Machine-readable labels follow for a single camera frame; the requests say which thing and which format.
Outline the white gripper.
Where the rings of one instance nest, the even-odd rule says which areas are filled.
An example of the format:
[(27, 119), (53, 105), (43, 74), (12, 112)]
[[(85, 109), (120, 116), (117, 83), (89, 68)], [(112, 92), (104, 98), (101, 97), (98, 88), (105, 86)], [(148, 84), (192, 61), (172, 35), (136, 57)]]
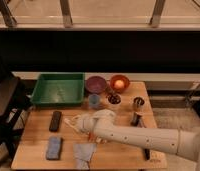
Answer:
[(73, 122), (78, 132), (91, 132), (94, 127), (94, 120), (88, 114), (75, 116)]

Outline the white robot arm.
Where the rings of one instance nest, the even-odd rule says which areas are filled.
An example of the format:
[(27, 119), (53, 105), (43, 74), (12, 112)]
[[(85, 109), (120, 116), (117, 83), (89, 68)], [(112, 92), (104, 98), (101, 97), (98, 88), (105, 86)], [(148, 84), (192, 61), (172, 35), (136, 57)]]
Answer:
[(93, 132), (106, 140), (174, 154), (196, 162), (195, 171), (200, 171), (200, 132), (118, 126), (115, 118), (113, 111), (104, 109), (77, 115), (74, 122), (78, 132)]

